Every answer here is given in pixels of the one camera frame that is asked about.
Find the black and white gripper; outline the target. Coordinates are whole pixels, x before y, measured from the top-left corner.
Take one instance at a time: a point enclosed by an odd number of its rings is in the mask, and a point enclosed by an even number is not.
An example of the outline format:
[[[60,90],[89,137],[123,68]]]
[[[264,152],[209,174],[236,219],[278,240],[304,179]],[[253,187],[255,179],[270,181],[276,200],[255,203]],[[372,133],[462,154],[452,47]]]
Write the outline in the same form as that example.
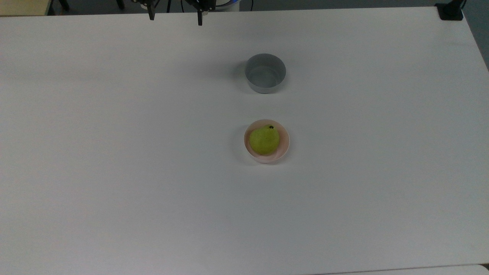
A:
[[[159,0],[132,0],[132,2],[148,7],[149,18],[154,21],[155,7]],[[216,0],[181,0],[181,2],[186,2],[197,10],[199,26],[203,25],[203,11],[214,11],[217,7]]]

